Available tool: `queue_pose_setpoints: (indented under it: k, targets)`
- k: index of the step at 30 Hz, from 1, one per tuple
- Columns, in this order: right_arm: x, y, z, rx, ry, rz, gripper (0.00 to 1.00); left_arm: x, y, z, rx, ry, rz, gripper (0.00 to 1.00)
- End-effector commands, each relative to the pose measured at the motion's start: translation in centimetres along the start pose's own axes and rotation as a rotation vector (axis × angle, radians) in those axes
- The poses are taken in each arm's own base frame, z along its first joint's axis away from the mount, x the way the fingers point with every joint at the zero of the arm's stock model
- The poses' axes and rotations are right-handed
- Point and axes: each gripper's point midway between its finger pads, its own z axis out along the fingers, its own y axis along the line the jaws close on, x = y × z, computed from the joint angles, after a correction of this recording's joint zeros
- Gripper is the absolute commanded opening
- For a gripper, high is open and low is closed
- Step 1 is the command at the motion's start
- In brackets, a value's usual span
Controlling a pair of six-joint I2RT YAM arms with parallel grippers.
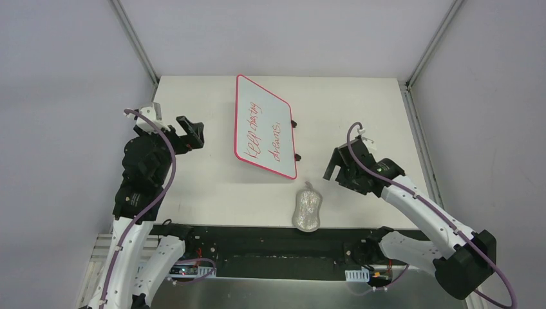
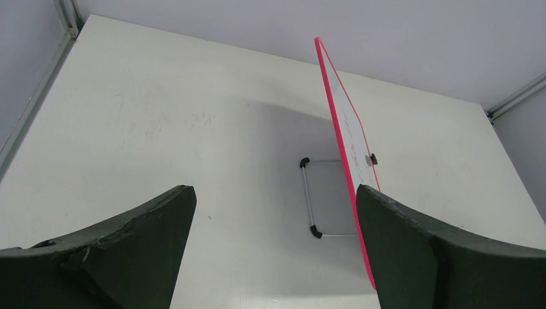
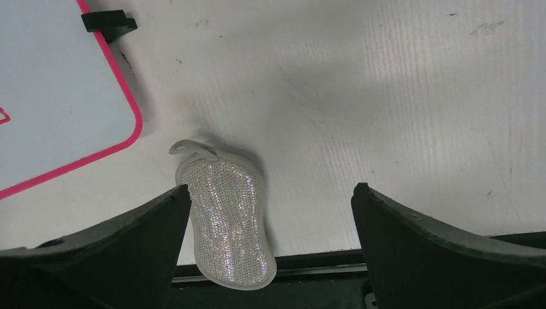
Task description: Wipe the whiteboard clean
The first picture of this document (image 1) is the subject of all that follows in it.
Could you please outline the silver mesh sponge eraser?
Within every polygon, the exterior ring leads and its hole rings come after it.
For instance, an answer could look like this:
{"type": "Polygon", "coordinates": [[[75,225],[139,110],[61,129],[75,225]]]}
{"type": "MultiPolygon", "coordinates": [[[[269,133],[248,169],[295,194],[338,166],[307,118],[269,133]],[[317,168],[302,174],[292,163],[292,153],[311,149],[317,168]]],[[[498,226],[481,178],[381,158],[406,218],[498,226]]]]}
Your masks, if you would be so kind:
{"type": "Polygon", "coordinates": [[[322,194],[314,189],[310,182],[305,182],[304,188],[296,193],[295,209],[292,215],[293,226],[301,232],[315,232],[321,224],[322,203],[322,194]]]}

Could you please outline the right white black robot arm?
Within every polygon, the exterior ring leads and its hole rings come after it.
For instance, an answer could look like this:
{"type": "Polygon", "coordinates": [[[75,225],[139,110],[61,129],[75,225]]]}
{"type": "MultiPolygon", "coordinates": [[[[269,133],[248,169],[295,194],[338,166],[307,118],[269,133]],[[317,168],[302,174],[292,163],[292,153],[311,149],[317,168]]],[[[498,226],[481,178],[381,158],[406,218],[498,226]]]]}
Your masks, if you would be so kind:
{"type": "Polygon", "coordinates": [[[463,300],[494,274],[496,239],[475,232],[424,196],[389,158],[377,161],[361,139],[336,147],[323,178],[362,195],[374,194],[398,209],[426,236],[417,240],[389,227],[366,236],[355,251],[362,265],[394,259],[433,276],[455,299],[463,300]]]}

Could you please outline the red-framed whiteboard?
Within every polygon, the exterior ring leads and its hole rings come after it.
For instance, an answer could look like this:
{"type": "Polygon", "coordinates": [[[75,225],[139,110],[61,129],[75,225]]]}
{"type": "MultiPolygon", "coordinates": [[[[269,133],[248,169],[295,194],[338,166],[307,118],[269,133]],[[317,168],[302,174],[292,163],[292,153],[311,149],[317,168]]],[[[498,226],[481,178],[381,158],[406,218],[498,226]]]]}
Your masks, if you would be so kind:
{"type": "Polygon", "coordinates": [[[244,75],[236,77],[234,154],[270,173],[297,178],[290,104],[244,75]]]}

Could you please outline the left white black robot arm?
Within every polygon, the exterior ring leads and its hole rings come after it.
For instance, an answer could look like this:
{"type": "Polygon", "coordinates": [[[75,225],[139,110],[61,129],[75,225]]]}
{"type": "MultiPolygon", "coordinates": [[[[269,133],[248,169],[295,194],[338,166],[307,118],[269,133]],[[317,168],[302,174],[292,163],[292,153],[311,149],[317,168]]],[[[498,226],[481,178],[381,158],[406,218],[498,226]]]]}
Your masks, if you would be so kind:
{"type": "Polygon", "coordinates": [[[149,308],[179,258],[189,260],[196,243],[188,238],[191,227],[168,224],[159,231],[160,242],[150,260],[138,270],[142,251],[158,210],[170,188],[174,158],[204,146],[204,124],[185,116],[176,118],[185,131],[163,126],[155,117],[136,118],[136,137],[124,146],[122,183],[115,195],[113,231],[104,268],[86,308],[149,308]]]}

